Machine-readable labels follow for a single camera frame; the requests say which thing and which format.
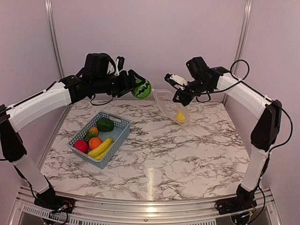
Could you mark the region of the orange toy fruit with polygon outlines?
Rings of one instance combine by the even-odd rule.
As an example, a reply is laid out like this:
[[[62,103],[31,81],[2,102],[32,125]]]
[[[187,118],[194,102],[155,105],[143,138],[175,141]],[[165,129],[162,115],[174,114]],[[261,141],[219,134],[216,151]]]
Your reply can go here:
[[[89,149],[93,150],[102,143],[102,140],[99,137],[93,137],[89,140]]]

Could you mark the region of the clear zip top bag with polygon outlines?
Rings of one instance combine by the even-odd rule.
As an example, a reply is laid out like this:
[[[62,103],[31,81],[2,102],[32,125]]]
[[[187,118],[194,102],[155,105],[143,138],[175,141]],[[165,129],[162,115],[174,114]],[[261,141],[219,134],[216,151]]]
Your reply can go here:
[[[152,88],[152,94],[160,111],[165,117],[181,126],[186,126],[190,123],[190,116],[188,110],[185,107],[183,107],[180,103],[173,102],[173,92],[165,89],[156,90]],[[184,123],[180,123],[176,120],[176,115],[178,111],[181,111],[186,117],[186,121]]]

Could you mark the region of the yellow banana bunch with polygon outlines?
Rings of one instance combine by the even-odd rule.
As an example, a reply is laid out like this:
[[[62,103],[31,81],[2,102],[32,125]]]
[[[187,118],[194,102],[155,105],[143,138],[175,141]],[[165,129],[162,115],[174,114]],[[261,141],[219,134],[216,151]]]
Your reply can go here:
[[[88,153],[88,156],[92,158],[96,158],[99,155],[101,155],[103,152],[105,152],[109,147],[113,144],[113,138],[109,137],[104,142],[102,142],[99,146],[97,146],[95,149],[91,150]]]

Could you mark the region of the grey perforated plastic basket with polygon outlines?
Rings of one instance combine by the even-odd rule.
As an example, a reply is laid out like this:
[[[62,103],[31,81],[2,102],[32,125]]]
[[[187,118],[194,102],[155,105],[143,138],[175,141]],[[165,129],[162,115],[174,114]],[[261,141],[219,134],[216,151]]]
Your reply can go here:
[[[82,140],[87,134],[88,130],[91,127],[95,127],[97,125],[97,121],[102,118],[110,119],[114,123],[114,129],[108,132],[100,131],[98,133],[98,137],[102,141],[111,137],[113,141],[113,145],[100,160],[96,160],[88,156],[86,153],[83,153],[78,149],[76,149],[74,147],[74,144],[77,141]],[[130,134],[129,120],[116,116],[111,113],[99,112],[81,130],[79,130],[75,136],[72,137],[72,139],[67,143],[67,145],[77,156],[82,158],[84,161],[89,162],[94,166],[103,169],[108,164],[108,162],[112,159],[112,157],[120,148],[120,146],[124,143],[124,141],[129,136],[129,134]]]

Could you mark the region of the green watermelon ball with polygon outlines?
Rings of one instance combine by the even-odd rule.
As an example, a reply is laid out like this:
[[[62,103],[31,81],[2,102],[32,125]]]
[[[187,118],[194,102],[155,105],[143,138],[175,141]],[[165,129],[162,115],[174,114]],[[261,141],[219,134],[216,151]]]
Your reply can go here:
[[[145,83],[134,88],[131,91],[131,94],[135,98],[139,98],[139,99],[147,98],[151,94],[151,83],[146,79]]]

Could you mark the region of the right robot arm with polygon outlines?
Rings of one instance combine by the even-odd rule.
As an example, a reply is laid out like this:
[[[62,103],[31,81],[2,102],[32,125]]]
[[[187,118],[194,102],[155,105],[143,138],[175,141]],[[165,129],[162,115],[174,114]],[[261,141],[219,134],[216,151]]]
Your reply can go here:
[[[194,98],[202,95],[224,93],[253,117],[252,131],[249,134],[249,163],[232,200],[232,206],[242,210],[250,203],[251,195],[258,189],[268,168],[271,148],[280,130],[282,105],[250,87],[243,78],[234,75],[232,69],[209,67],[202,57],[192,58],[186,66],[192,77],[191,81],[176,74],[165,76],[165,81],[176,89],[173,102],[187,106]]]

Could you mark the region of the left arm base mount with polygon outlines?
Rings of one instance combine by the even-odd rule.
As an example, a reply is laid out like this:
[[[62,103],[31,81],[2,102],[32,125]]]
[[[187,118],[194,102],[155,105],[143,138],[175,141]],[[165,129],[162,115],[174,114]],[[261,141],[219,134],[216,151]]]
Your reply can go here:
[[[53,189],[36,194],[34,204],[52,210],[53,213],[66,212],[71,214],[75,200],[73,198],[56,195]]]

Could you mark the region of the yellow pear toy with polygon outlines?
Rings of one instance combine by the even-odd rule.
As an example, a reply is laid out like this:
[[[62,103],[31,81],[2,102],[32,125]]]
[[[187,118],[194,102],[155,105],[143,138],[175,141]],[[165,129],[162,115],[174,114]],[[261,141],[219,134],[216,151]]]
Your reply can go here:
[[[180,123],[184,123],[186,121],[186,117],[184,116],[184,114],[181,111],[178,111],[178,113],[176,115],[176,120]]]

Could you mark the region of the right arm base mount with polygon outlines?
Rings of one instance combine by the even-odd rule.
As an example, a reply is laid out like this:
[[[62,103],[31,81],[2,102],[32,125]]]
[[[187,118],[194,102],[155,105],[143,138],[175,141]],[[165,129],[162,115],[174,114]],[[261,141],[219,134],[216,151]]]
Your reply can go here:
[[[224,215],[255,208],[257,206],[255,200],[255,191],[257,189],[258,186],[252,191],[247,191],[241,185],[238,185],[236,196],[217,200],[215,209],[218,210],[219,215]]]

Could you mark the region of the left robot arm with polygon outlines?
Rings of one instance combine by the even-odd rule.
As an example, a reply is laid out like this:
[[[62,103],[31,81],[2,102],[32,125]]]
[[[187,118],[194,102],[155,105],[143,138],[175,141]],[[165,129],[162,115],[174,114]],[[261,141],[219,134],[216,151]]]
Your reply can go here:
[[[16,104],[0,107],[0,144],[3,160],[15,169],[38,193],[48,208],[59,205],[59,198],[47,178],[27,155],[19,132],[48,113],[97,94],[122,97],[145,84],[145,78],[134,70],[123,69],[125,59],[113,60],[106,53],[89,53],[83,68],[76,75],[66,76]]]

